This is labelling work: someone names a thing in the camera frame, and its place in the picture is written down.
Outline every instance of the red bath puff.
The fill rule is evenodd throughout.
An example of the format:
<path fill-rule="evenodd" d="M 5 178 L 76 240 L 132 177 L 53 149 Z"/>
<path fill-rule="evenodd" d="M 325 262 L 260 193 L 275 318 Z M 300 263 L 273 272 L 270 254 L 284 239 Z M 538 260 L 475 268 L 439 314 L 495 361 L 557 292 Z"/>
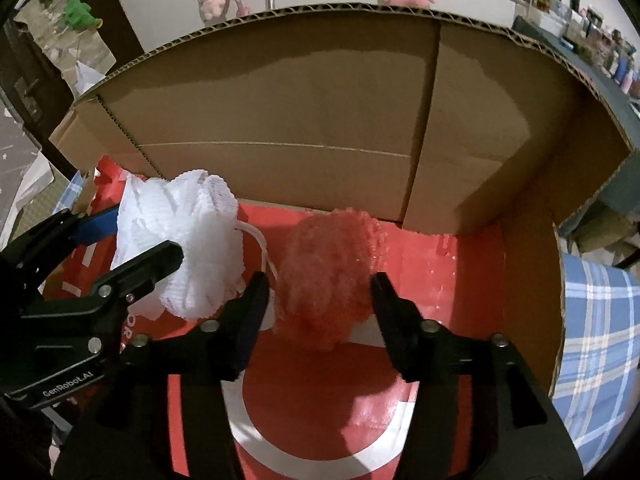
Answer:
<path fill-rule="evenodd" d="M 331 350 L 372 313 L 369 279 L 384 270 L 385 232 L 352 209 L 300 221 L 278 270 L 275 333 L 309 349 Z"/>

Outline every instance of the pink bottle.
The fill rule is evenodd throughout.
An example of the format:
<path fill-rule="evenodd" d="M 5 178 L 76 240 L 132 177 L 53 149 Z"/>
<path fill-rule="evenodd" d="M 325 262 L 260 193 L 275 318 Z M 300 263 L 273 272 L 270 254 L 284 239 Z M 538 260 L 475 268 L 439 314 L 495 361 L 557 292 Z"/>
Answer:
<path fill-rule="evenodd" d="M 634 70 L 631 69 L 629 70 L 629 72 L 627 72 L 627 74 L 625 75 L 625 78 L 622 81 L 622 84 L 620 85 L 620 89 L 625 93 L 628 94 L 629 90 L 631 90 L 631 85 L 634 82 Z"/>

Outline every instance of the corrugated cardboard edge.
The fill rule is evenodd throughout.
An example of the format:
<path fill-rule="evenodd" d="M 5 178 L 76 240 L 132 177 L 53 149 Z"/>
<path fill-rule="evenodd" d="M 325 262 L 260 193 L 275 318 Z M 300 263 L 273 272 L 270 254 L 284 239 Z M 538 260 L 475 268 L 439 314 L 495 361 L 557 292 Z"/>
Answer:
<path fill-rule="evenodd" d="M 336 4 L 315 4 L 315 5 L 303 5 L 303 6 L 295 6 L 295 7 L 286 7 L 283 9 L 275 9 L 275 10 L 266 10 L 265 12 L 259 12 L 257 14 L 250 14 L 249 16 L 245 16 L 244 18 L 234 18 L 232 20 L 228 20 L 226 22 L 219 23 L 217 25 L 212 25 L 210 27 L 202 28 L 201 30 L 197 30 L 192 32 L 191 34 L 184 35 L 180 38 L 177 38 L 169 43 L 165 43 L 164 45 L 155 48 L 142 56 L 134 59 L 133 61 L 123 65 L 119 69 L 115 70 L 101 82 L 99 82 L 96 86 L 94 86 L 87 94 L 84 94 L 76 103 L 83 102 L 88 99 L 92 99 L 98 95 L 100 87 L 106 84 L 108 81 L 116 77 L 118 74 L 121 74 L 125 70 L 132 68 L 138 63 L 148 59 L 152 56 L 156 56 L 161 52 L 169 50 L 175 46 L 178 46 L 187 41 L 194 40 L 195 38 L 199 38 L 201 36 L 206 36 L 207 34 L 212 34 L 219 30 L 224 30 L 226 28 L 237 27 L 239 25 L 245 25 L 247 23 L 258 22 L 261 20 L 269 20 L 271 18 L 280 18 L 282 16 L 289 16 L 291 14 L 306 14 L 312 12 L 340 12 L 340 11 L 363 11 L 363 12 L 374 12 L 377 14 L 402 14 L 405 16 L 420 16 L 424 18 L 433 18 L 435 20 L 439 20 L 441 22 L 448 23 L 456 23 L 458 25 L 463 25 L 465 27 L 476 28 L 478 30 L 484 30 L 485 32 L 492 32 L 494 34 L 499 34 L 501 36 L 505 36 L 509 38 L 513 43 L 518 46 L 528 48 L 531 50 L 537 50 L 544 56 L 550 57 L 556 63 L 563 66 L 566 70 L 568 70 L 578 81 L 580 81 L 584 86 L 587 87 L 589 92 L 605 107 L 607 113 L 609 114 L 611 120 L 616 125 L 617 129 L 625 139 L 626 144 L 629 149 L 634 149 L 632 143 L 628 135 L 626 134 L 625 129 L 622 127 L 617 117 L 614 115 L 613 111 L 610 109 L 606 100 L 600 95 L 600 93 L 596 90 L 592 81 L 584 75 L 581 70 L 576 68 L 574 65 L 569 63 L 564 57 L 557 54 L 551 48 L 546 46 L 543 43 L 540 43 L 533 38 L 529 38 L 528 36 L 523 36 L 522 34 L 514 31 L 511 28 L 503 27 L 501 25 L 495 25 L 492 23 L 482 22 L 480 20 L 475 20 L 473 18 L 468 18 L 466 16 L 460 16 L 458 14 L 453 14 L 450 12 L 443 12 L 439 10 L 431 10 L 431 9 L 415 9 L 412 7 L 398 7 L 398 6 L 380 6 L 373 4 L 363 4 L 363 3 L 336 3 Z"/>

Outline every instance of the green plush toy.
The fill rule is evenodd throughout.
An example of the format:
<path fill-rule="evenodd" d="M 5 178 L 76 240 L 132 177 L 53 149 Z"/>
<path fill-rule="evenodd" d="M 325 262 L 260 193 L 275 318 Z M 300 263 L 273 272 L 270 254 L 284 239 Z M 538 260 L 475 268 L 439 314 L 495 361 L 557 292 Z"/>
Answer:
<path fill-rule="evenodd" d="M 91 7 L 82 3 L 80 0 L 69 0 L 65 5 L 63 19 L 73 30 L 100 28 L 102 26 L 102 20 L 94 18 L 90 14 L 90 10 Z"/>

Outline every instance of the white scrubbing towel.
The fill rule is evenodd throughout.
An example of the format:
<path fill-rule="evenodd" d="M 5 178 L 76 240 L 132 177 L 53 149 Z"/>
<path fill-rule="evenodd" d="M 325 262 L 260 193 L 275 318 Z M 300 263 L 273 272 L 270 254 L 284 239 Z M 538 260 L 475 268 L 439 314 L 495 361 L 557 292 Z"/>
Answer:
<path fill-rule="evenodd" d="M 180 269 L 129 312 L 157 319 L 166 308 L 174 316 L 196 320 L 212 316 L 241 292 L 244 263 L 237 214 L 238 201 L 225 181 L 204 170 L 169 182 L 127 175 L 111 269 L 164 240 L 180 244 L 184 252 Z"/>

